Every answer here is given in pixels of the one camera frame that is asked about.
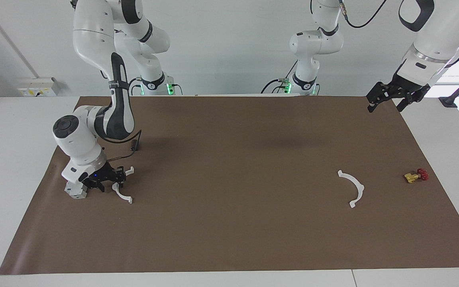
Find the black base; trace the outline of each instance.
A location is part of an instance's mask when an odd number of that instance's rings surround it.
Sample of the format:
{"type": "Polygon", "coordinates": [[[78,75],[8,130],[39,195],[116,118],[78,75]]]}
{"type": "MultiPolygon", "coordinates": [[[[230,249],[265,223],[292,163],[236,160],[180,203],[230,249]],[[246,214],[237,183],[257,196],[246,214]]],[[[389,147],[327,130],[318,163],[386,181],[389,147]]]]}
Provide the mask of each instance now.
{"type": "Polygon", "coordinates": [[[448,97],[446,97],[446,96],[443,96],[443,97],[439,98],[440,102],[442,103],[442,105],[444,105],[444,107],[446,107],[446,108],[457,108],[458,107],[455,103],[452,103],[452,104],[446,103],[447,99],[448,99],[448,97]]]}

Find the white wall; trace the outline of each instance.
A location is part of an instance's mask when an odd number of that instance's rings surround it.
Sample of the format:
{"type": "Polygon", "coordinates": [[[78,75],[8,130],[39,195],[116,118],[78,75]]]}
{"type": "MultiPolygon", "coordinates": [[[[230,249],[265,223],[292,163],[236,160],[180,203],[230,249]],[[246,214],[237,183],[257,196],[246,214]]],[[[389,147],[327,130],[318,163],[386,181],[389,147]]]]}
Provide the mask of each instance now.
{"type": "MultiPolygon", "coordinates": [[[[347,1],[350,20],[361,24],[379,0],[347,1]]],[[[314,29],[309,0],[148,0],[146,16],[171,36],[171,49],[158,57],[164,71],[187,94],[258,93],[284,77],[295,57],[291,35],[314,29]]],[[[415,35],[399,22],[400,0],[389,1],[364,29],[340,20],[345,45],[338,54],[319,57],[321,94],[365,95],[378,80],[388,81],[415,35]]],[[[0,0],[0,26],[41,77],[55,77],[62,96],[108,94],[100,72],[73,50],[73,9],[69,0],[0,0]]],[[[0,51],[0,74],[12,65],[0,51]]],[[[29,71],[21,67],[19,77],[29,71]]],[[[137,69],[127,64],[130,77],[137,69]]],[[[0,95],[13,95],[0,84],[0,95]]]]}

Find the curved white plastic part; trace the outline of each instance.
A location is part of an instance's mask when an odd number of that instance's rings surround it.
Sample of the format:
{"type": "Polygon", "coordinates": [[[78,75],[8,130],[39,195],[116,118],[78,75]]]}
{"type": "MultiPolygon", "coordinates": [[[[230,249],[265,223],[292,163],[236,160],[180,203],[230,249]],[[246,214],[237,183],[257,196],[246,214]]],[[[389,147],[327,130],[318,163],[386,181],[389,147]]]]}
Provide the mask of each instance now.
{"type": "Polygon", "coordinates": [[[350,207],[351,208],[355,208],[355,204],[359,200],[361,200],[361,198],[362,198],[362,194],[364,192],[364,185],[362,185],[359,182],[359,180],[357,180],[357,178],[355,178],[355,177],[353,177],[353,176],[351,176],[349,174],[345,174],[345,173],[343,173],[343,171],[338,171],[337,174],[339,175],[339,177],[344,177],[344,178],[348,179],[353,184],[355,184],[355,186],[357,187],[357,191],[359,191],[359,196],[357,196],[357,199],[350,201],[350,207]]]}
{"type": "MultiPolygon", "coordinates": [[[[131,174],[134,173],[134,169],[133,167],[131,167],[131,169],[129,169],[128,171],[125,171],[125,175],[126,176],[129,176],[131,174]]],[[[132,198],[130,196],[124,196],[123,194],[120,193],[120,184],[119,183],[115,183],[113,184],[113,190],[116,191],[116,194],[123,200],[127,200],[129,202],[129,204],[132,204],[132,198]]]]}

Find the green led light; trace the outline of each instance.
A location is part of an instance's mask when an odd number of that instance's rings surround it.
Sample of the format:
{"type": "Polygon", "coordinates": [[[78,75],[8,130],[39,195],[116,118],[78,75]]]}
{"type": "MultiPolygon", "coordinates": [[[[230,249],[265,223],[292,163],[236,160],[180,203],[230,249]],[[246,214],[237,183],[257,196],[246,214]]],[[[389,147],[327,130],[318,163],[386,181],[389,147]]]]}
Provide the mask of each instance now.
{"type": "Polygon", "coordinates": [[[167,89],[168,89],[169,95],[172,95],[175,93],[175,89],[173,89],[173,86],[171,84],[167,84],[167,89]]]}
{"type": "Polygon", "coordinates": [[[292,84],[288,83],[288,86],[286,86],[286,88],[284,88],[284,93],[290,93],[291,90],[292,90],[292,84]]]}

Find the white plastic piece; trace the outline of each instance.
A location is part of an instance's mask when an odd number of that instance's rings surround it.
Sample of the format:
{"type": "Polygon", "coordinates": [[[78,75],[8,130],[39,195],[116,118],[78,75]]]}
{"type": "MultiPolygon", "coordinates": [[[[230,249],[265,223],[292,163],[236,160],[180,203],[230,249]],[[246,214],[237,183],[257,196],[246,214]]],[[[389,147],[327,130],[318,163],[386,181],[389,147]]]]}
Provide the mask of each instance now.
{"type": "Polygon", "coordinates": [[[125,171],[125,175],[129,176],[129,175],[133,174],[133,172],[134,172],[133,167],[131,167],[131,169],[129,169],[128,171],[125,171]]]}
{"type": "MultiPolygon", "coordinates": [[[[128,171],[125,171],[125,175],[126,176],[129,176],[131,174],[134,173],[134,169],[133,167],[131,167],[131,169],[129,169],[128,171]]],[[[119,183],[115,183],[113,184],[113,190],[116,191],[116,194],[123,200],[127,200],[129,202],[129,204],[132,204],[132,198],[130,196],[124,196],[123,194],[120,193],[120,184],[119,183]]]]}
{"type": "Polygon", "coordinates": [[[339,174],[339,177],[344,177],[351,181],[355,186],[357,187],[357,191],[359,191],[359,196],[357,196],[357,199],[350,201],[350,207],[355,208],[355,204],[361,200],[362,194],[364,192],[364,185],[362,185],[357,178],[349,175],[349,174],[344,174],[343,171],[338,171],[337,174],[339,174]]]}
{"type": "Polygon", "coordinates": [[[132,198],[130,196],[124,196],[120,193],[120,184],[118,182],[113,184],[113,190],[116,191],[116,194],[118,194],[121,199],[127,200],[130,204],[132,204],[132,198]]]}

